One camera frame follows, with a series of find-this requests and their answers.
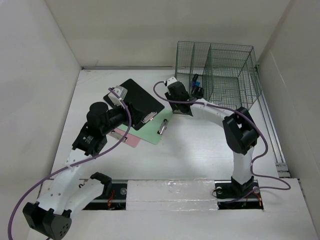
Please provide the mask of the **black clipboard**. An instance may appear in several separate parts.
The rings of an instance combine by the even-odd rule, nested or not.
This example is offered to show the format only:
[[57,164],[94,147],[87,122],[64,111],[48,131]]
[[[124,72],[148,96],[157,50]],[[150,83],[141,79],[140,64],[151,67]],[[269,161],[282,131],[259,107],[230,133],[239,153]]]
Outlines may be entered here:
[[[148,115],[142,121],[143,124],[131,125],[137,131],[147,124],[151,120],[152,116],[156,116],[165,108],[163,104],[156,100],[151,94],[149,94],[131,78],[121,83],[119,86],[127,89],[127,94],[123,100],[124,102],[132,103],[135,108],[148,113]],[[103,99],[112,108],[117,106],[114,104],[114,101],[116,100],[116,94],[114,92],[108,93],[103,97]]]

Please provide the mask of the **purple cap highlighter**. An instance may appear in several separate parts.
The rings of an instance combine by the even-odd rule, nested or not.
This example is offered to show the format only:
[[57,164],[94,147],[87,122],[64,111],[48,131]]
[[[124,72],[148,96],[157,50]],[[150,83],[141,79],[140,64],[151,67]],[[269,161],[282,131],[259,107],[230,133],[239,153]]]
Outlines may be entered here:
[[193,78],[192,78],[192,82],[191,82],[191,87],[192,87],[191,95],[192,96],[195,95],[199,89],[199,86],[197,84],[198,77],[199,77],[199,75],[196,73],[193,75]]

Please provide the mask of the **green clipboard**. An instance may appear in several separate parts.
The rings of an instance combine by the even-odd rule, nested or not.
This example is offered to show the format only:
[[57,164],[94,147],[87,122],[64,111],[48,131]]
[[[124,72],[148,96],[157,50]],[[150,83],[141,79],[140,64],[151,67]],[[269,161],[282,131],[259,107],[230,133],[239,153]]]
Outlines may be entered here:
[[139,130],[135,130],[133,127],[131,127],[129,134],[140,138],[140,140],[157,145],[160,142],[163,133],[167,129],[168,123],[172,117],[172,110],[164,108],[153,118],[153,120],[150,120]]

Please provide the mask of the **green cap highlighter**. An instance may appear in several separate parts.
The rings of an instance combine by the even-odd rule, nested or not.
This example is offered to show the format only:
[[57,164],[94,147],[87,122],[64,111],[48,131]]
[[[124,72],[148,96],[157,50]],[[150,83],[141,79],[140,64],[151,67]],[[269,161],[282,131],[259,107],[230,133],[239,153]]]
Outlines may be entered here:
[[200,86],[195,86],[192,89],[192,96],[197,99],[202,99],[204,97],[204,89]]

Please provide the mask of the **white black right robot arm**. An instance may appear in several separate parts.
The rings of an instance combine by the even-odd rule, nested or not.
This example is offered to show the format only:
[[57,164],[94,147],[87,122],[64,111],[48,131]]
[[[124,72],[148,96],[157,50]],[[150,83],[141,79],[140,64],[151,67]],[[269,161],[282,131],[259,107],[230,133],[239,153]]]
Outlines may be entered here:
[[226,185],[217,184],[215,193],[219,199],[238,199],[253,189],[254,176],[251,172],[254,147],[259,133],[253,127],[249,111],[240,107],[235,111],[212,105],[198,96],[191,97],[183,83],[174,77],[165,82],[166,99],[173,110],[194,118],[206,120],[223,128],[226,143],[233,152],[233,173]]

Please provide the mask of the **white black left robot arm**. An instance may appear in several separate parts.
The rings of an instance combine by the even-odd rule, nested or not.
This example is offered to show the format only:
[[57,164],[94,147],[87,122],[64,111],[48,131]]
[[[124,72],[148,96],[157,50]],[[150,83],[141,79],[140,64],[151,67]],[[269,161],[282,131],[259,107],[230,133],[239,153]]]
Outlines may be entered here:
[[129,128],[140,124],[146,114],[130,102],[116,101],[109,109],[104,102],[93,103],[86,122],[72,144],[65,167],[56,173],[49,188],[22,210],[29,227],[52,240],[61,240],[69,231],[72,218],[93,199],[111,194],[112,179],[96,172],[87,183],[78,187],[79,179],[93,159],[101,156],[107,134],[120,125]]

